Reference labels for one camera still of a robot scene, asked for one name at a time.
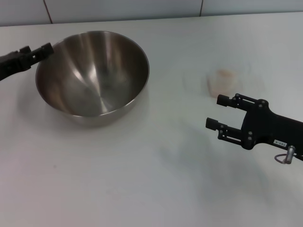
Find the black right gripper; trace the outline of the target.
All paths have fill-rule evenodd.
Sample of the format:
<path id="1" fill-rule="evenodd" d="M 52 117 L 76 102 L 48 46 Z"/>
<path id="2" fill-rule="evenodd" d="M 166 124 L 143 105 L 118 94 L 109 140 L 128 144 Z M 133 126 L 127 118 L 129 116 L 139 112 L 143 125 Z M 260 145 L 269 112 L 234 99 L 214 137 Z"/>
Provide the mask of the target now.
<path id="1" fill-rule="evenodd" d="M 256 100 L 241 94 L 234 97 L 219 95 L 217 104 L 246 111 L 241 130 L 207 118 L 205 127 L 218 130 L 218 139 L 241 144 L 251 150 L 264 143 L 287 151 L 285 162 L 293 157 L 303 159 L 303 123 L 273 113 L 265 100 Z"/>

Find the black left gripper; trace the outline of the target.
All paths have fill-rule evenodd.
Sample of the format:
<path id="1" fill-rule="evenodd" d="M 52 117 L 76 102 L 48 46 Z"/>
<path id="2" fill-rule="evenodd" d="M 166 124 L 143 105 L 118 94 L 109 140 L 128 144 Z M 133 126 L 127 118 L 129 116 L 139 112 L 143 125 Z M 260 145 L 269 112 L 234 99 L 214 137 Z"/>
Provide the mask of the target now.
<path id="1" fill-rule="evenodd" d="M 45 60 L 53 54 L 53 47 L 50 43 L 31 50 L 29 46 L 0 57 L 0 79 L 29 70 L 31 65 Z"/>

